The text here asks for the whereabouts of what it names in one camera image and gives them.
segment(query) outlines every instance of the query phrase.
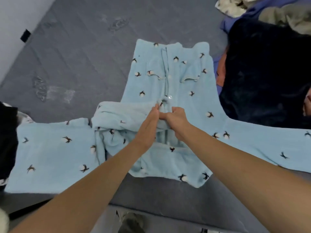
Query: purple fabric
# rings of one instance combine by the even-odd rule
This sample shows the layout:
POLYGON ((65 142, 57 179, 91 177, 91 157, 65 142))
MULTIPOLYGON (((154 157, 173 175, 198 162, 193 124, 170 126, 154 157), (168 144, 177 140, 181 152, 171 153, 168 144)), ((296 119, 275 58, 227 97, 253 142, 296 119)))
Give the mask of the purple fabric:
MULTIPOLYGON (((215 78, 217 78, 217 68, 218 68, 218 63, 219 63, 220 58, 221 58, 221 56, 218 56, 218 57, 213 59, 213 61, 214 61, 214 74, 215 74, 215 78)), ((222 87, 218 86, 217 84, 216 84, 216 87, 217 87, 217 93, 219 95, 221 93, 222 87)))
POLYGON ((282 7, 295 2, 311 2, 311 0, 259 0, 252 8, 248 9, 245 14, 237 18, 225 17, 220 24, 220 28, 229 33, 231 27, 238 19, 242 17, 258 19, 263 9, 270 6, 282 7))

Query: person's leg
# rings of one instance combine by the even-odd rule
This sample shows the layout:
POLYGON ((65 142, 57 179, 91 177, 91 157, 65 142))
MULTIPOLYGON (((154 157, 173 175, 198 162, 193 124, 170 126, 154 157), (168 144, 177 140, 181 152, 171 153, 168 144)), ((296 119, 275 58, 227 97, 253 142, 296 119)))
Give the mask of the person's leg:
POLYGON ((145 233, 142 229, 143 220, 141 215, 129 212, 119 217, 122 221, 122 226, 120 227, 118 233, 145 233))

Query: white wall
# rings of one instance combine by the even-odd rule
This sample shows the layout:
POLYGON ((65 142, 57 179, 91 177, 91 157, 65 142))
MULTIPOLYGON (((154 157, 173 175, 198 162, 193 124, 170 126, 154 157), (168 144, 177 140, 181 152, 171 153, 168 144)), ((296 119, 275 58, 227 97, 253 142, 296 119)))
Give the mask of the white wall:
POLYGON ((31 33, 55 0, 0 0, 0 82, 25 43, 23 32, 31 33))

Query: person's right hand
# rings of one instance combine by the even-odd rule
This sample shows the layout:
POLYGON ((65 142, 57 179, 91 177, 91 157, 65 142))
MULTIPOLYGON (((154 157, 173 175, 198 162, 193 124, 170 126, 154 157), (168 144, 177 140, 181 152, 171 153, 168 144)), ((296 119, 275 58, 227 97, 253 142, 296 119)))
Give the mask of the person's right hand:
POLYGON ((172 112, 169 113, 161 113, 160 119, 166 120, 171 128, 175 132, 175 136, 178 140, 185 142, 184 136, 186 130, 191 125, 186 117, 185 110, 181 107, 172 107, 172 112))

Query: gray surface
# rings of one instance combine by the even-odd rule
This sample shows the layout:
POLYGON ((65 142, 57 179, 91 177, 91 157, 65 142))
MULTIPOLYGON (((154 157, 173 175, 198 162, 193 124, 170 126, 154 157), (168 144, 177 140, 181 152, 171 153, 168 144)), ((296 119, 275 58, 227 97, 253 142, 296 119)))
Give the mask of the gray surface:
MULTIPOLYGON (((56 0, 0 87, 0 100, 37 122, 91 118, 101 101, 120 101, 138 38, 226 47, 216 0, 56 0)), ((13 212, 49 195, 5 194, 13 212)), ((201 188, 127 175, 112 204, 221 229, 267 230, 214 176, 201 188)))

